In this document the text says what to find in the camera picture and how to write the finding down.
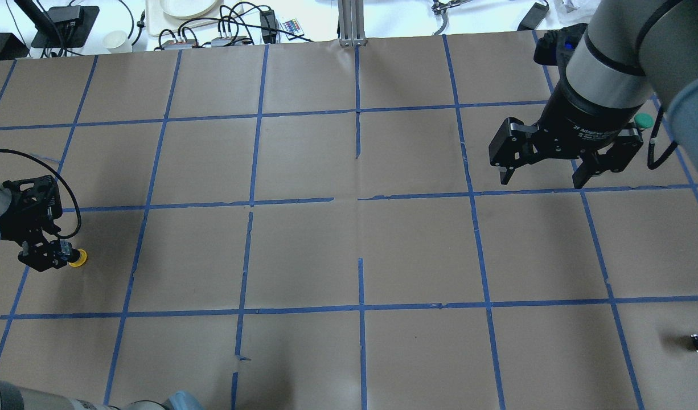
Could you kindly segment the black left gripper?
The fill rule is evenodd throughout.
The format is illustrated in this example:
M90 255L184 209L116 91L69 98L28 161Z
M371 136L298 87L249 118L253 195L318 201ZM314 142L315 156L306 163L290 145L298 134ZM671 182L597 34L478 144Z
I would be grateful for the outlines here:
M37 272L65 267L69 262L69 243L58 239L43 243L44 232L55 236L61 231L55 224L63 215L55 178L44 175L6 180L1 190L10 194L10 205L0 216L1 239L23 243L18 260Z

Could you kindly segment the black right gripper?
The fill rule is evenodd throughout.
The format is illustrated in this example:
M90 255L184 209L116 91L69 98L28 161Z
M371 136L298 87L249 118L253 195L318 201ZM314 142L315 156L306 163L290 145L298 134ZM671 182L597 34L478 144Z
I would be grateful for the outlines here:
M508 185L515 170L542 160L581 163L573 173L575 189L607 171L619 173L643 145L642 132L628 126L640 109L609 108L579 96L569 85L557 85L536 126L515 117L503 120L488 146L490 165L498 168L500 184ZM599 150L609 147L605 153Z

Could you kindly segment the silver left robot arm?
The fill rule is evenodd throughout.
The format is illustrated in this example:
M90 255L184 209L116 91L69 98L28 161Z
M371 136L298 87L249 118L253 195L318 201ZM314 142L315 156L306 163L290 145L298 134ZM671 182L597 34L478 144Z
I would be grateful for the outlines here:
M18 260L37 272L62 268L79 260L78 250L56 236L63 214L51 175L0 183L0 241L18 244Z

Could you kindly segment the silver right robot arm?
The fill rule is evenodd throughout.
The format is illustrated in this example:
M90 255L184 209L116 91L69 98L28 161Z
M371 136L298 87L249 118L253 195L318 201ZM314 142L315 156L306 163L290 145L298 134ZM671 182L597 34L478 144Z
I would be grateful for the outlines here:
M698 172L698 1L602 1L589 23L552 30L534 62L559 80L533 124L508 117L488 147L507 185L516 169L543 160L579 160L581 189L597 175L619 173L643 146L635 119L656 96Z

